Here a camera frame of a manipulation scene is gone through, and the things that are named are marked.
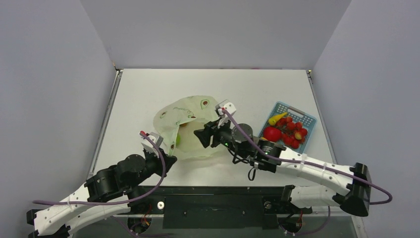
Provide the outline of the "small green fake fruit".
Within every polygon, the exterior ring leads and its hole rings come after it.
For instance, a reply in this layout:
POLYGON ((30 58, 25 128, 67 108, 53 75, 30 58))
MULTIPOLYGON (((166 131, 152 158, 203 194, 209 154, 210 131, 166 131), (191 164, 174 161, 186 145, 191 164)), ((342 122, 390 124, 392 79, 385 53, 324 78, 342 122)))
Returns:
POLYGON ((175 146, 178 147, 181 143, 181 136, 180 134, 177 134, 176 140, 175 140, 175 146))

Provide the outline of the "pale green plastic bag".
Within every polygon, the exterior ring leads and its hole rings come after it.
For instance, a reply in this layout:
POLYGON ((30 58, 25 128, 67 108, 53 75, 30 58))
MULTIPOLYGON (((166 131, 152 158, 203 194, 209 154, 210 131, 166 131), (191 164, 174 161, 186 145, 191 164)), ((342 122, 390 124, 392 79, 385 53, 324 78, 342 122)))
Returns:
POLYGON ((194 131, 204 128, 210 121, 218 119, 215 107, 218 104, 211 96, 189 96, 162 108, 153 119, 155 130, 163 137, 168 148, 168 154, 178 160, 205 159, 215 154, 223 153, 222 146, 204 148, 194 131), (177 134, 181 136, 181 143, 175 146, 177 134))

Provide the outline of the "red fake apple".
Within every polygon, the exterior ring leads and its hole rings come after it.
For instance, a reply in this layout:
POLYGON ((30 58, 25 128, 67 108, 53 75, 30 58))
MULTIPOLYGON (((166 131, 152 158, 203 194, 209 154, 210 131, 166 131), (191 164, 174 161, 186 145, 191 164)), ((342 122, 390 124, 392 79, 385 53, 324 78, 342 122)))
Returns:
POLYGON ((282 131, 276 127, 268 126, 263 130, 263 138, 271 142, 277 142, 282 138, 282 131))

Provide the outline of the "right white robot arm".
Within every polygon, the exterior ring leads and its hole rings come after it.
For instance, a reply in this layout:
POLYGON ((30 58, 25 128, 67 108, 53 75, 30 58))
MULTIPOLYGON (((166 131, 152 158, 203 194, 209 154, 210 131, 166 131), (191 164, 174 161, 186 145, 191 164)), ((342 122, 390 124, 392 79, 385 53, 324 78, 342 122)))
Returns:
POLYGON ((371 179, 365 165, 340 166, 320 161, 281 144, 254 137, 252 132, 244 123, 231 128, 229 122, 218 126, 217 121, 211 121, 195 130, 194 135, 205 148, 225 146, 255 171, 313 182, 313 186, 285 186, 279 205, 286 212, 295 208, 333 206, 354 216, 368 216, 371 179))

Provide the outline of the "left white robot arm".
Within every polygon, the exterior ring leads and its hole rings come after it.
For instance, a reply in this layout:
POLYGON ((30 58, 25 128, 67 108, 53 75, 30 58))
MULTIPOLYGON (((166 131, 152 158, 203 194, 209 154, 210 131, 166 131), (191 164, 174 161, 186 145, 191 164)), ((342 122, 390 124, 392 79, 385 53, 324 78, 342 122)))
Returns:
POLYGON ((147 209, 147 196, 142 182, 166 173, 177 162, 175 156, 145 151, 144 156, 132 154, 87 179, 75 192, 58 205, 31 209, 26 222, 34 230, 31 238, 67 238, 80 228, 121 213, 142 213, 147 209))

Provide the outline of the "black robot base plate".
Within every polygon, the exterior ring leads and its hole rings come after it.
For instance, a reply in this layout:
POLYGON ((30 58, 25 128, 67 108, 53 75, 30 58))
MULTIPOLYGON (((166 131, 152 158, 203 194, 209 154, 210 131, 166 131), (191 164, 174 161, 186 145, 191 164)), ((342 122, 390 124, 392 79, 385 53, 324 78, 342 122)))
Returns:
POLYGON ((286 187, 162 186, 125 215, 163 219, 164 229, 276 229, 282 217, 311 214, 286 187))

